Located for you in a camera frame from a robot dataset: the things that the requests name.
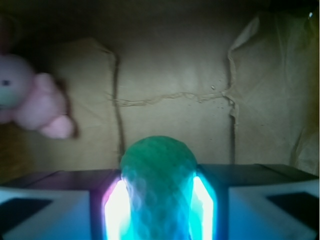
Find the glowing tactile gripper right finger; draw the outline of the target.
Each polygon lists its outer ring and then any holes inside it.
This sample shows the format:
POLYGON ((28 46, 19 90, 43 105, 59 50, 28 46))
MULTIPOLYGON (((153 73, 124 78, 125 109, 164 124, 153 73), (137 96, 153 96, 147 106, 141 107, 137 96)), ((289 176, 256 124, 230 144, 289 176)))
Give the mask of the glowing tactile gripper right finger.
POLYGON ((194 240, 317 240, 320 180, 284 164, 200 164, 194 240))

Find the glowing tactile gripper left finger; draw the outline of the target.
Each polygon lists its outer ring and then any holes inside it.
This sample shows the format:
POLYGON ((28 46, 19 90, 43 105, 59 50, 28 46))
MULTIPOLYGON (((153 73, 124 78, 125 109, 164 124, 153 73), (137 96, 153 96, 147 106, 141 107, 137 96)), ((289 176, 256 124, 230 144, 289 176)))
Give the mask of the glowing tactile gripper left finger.
POLYGON ((0 186, 3 240, 128 240, 118 169, 35 172, 0 186))

